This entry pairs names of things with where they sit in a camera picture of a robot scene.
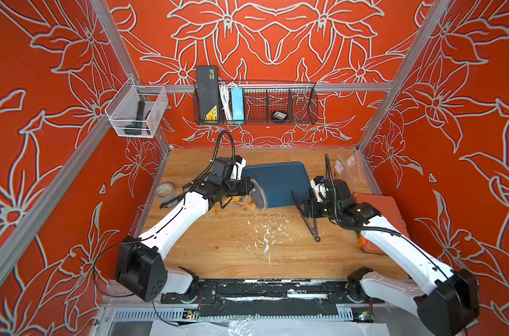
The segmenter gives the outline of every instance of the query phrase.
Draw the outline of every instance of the tape roll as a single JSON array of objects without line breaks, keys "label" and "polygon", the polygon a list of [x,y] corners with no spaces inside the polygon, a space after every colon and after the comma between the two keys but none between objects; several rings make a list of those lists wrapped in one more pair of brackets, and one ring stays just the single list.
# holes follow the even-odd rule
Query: tape roll
[{"label": "tape roll", "polygon": [[[167,190],[171,191],[170,194],[168,194],[167,196],[161,196],[161,194],[165,193]],[[164,183],[162,185],[158,185],[158,187],[154,191],[154,196],[156,196],[156,198],[161,203],[165,203],[176,197],[176,190],[174,189],[172,184]]]}]

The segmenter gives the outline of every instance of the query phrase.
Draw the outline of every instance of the wooden work surface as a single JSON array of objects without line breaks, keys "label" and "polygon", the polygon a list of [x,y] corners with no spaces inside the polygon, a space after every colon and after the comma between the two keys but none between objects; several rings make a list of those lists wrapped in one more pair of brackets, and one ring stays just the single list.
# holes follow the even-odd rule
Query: wooden work surface
[{"label": "wooden work surface", "polygon": [[[303,162],[309,178],[325,176],[324,154],[335,158],[343,149],[251,149],[236,154],[248,165]],[[204,171],[212,148],[175,148],[169,157],[161,183],[181,187]],[[231,155],[229,148],[219,157]],[[370,193],[365,184],[352,192]],[[155,198],[143,231],[156,225],[170,209],[160,209]],[[165,259],[168,267],[183,266],[204,278],[314,278],[343,279],[361,266],[389,277],[404,279],[407,274],[388,256],[361,251],[355,232],[346,231],[326,218],[317,220],[315,242],[295,206],[265,211],[243,211],[215,205],[178,239]]]}]

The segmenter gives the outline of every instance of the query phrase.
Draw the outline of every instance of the white cable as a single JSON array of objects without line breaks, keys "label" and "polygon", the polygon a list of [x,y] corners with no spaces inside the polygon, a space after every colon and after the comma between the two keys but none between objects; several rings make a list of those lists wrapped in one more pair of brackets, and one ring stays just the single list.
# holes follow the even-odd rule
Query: white cable
[{"label": "white cable", "polygon": [[235,83],[229,83],[229,84],[225,84],[224,82],[219,83],[219,94],[221,96],[221,103],[223,104],[224,115],[227,120],[233,119],[232,112],[230,111],[230,108],[228,105],[229,98],[230,98],[229,89],[231,87],[236,87],[236,86],[237,85]]}]

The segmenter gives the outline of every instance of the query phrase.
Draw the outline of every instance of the orange wallpaper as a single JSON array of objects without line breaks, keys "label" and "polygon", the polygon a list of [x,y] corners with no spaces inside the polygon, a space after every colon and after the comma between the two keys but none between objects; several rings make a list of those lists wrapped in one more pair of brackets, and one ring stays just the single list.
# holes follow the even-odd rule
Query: orange wallpaper
[{"label": "orange wallpaper", "polygon": [[469,335],[509,335],[509,1],[453,1],[366,157],[422,247],[480,283]]},{"label": "orange wallpaper", "polygon": [[[0,246],[124,81],[87,0],[0,1]],[[0,334],[89,331],[90,265],[138,222],[162,157],[154,140],[108,132],[1,286]]]},{"label": "orange wallpaper", "polygon": [[[107,2],[149,84],[191,84],[195,66],[205,64],[217,66],[223,79],[389,82],[431,6],[420,0]],[[352,146],[382,94],[337,96],[320,97],[320,120],[309,127],[226,128],[245,146]],[[191,100],[170,96],[172,110],[162,123],[167,138],[211,147],[218,128],[193,124]]]},{"label": "orange wallpaper", "polygon": [[[134,229],[163,152],[110,129],[0,288],[0,334],[86,334],[102,295],[92,264]],[[97,263],[105,291],[113,248]]]}]

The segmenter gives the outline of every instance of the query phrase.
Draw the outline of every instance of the black power bank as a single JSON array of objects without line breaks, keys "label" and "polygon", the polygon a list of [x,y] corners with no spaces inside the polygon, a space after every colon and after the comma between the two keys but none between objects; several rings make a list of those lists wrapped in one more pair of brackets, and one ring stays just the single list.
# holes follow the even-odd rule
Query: black power bank
[{"label": "black power bank", "polygon": [[200,119],[207,121],[219,120],[218,68],[197,66],[197,86]]}]

